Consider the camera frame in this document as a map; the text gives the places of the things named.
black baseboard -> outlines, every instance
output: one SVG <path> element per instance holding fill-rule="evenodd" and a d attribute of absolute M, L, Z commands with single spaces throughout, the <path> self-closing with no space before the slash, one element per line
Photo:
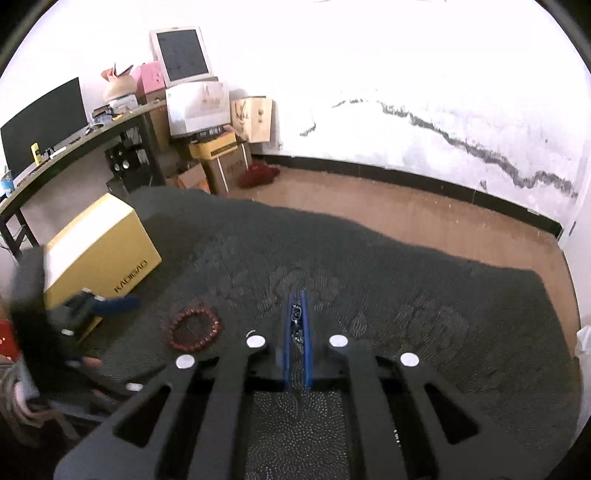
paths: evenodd
<path fill-rule="evenodd" d="M 286 157 L 283 155 L 257 155 L 268 164 L 281 165 L 300 170 L 325 171 L 350 177 L 359 177 L 393 183 L 403 187 L 410 187 L 425 192 L 437 193 L 452 199 L 472 203 L 495 212 L 502 213 L 511 218 L 535 226 L 540 230 L 551 233 L 556 238 L 562 232 L 562 226 L 544 215 L 538 215 L 516 203 L 500 199 L 480 190 L 474 190 L 461 185 L 456 185 L 444 180 L 424 177 L 407 171 L 392 170 L 388 168 L 361 165 L 359 163 L 339 160 L 326 160 L 323 158 Z"/>

red cloth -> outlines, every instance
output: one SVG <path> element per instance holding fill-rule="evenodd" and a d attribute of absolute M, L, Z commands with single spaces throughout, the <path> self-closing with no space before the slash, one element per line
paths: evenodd
<path fill-rule="evenodd" d="M 13 362 L 21 356 L 12 331 L 12 323 L 8 320 L 0 320 L 0 355 L 10 357 Z"/>
<path fill-rule="evenodd" d="M 240 175 L 238 186 L 242 189 L 251 189 L 258 185 L 268 185 L 273 183 L 280 171 L 277 167 L 270 167 L 266 163 L 255 160 L 248 170 Z"/>

red bead bracelet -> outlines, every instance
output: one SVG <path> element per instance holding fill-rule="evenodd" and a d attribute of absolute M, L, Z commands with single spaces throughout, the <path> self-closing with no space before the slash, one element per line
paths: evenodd
<path fill-rule="evenodd" d="M 174 340 L 174 332 L 180 326 L 181 322 L 187 320 L 189 317 L 193 317 L 195 315 L 200 315 L 202 313 L 207 315 L 209 317 L 209 319 L 212 321 L 211 331 L 207 335 L 205 335 L 203 338 L 201 338 L 199 341 L 195 342 L 192 345 L 183 345 L 181 343 L 177 343 Z M 210 309 L 208 309 L 207 307 L 200 307 L 198 309 L 194 309 L 192 307 L 189 307 L 184 312 L 182 312 L 181 315 L 179 315 L 178 318 L 176 318 L 176 320 L 173 321 L 172 325 L 168 328 L 169 343 L 170 343 L 170 346 L 172 346 L 173 348 L 176 348 L 177 350 L 181 350 L 183 352 L 199 351 L 199 350 L 202 350 L 203 348 L 205 348 L 211 342 L 213 342 L 215 340 L 215 338 L 217 337 L 217 334 L 220 332 L 220 330 L 222 330 L 222 326 L 220 325 L 220 321 L 218 320 L 218 318 L 215 316 L 215 314 Z"/>

white bolt head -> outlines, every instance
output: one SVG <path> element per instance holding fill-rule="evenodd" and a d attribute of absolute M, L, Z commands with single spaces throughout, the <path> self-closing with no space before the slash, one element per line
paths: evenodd
<path fill-rule="evenodd" d="M 246 339 L 246 344 L 250 348 L 260 348 L 265 344 L 265 337 L 262 335 L 251 335 Z"/>
<path fill-rule="evenodd" d="M 125 388 L 130 392 L 141 392 L 144 386 L 141 383 L 128 383 Z"/>
<path fill-rule="evenodd" d="M 181 369 L 191 368 L 195 365 L 195 359 L 189 354 L 181 355 L 177 358 L 176 364 Z"/>
<path fill-rule="evenodd" d="M 329 342 L 332 346 L 341 348 L 349 343 L 349 339 L 345 335 L 333 335 L 329 338 Z"/>
<path fill-rule="evenodd" d="M 416 367 L 418 365 L 418 357 L 414 353 L 406 352 L 400 355 L 400 362 L 405 367 Z"/>

gray carpet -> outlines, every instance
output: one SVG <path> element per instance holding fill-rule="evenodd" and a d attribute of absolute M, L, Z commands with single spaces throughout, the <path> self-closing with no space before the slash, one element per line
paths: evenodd
<path fill-rule="evenodd" d="M 199 190 L 142 189 L 129 202 L 163 262 L 133 292 L 142 310 L 87 340 L 103 373 L 124 380 L 175 358 L 164 329 L 188 305 L 212 307 L 223 323 L 201 354 L 211 356 L 279 321 L 288 292 L 306 288 L 342 332 L 377 353 L 417 353 L 541 462 L 569 448 L 579 384 L 537 274 Z M 251 432 L 248 479 L 348 477 L 336 393 L 257 394 Z"/>

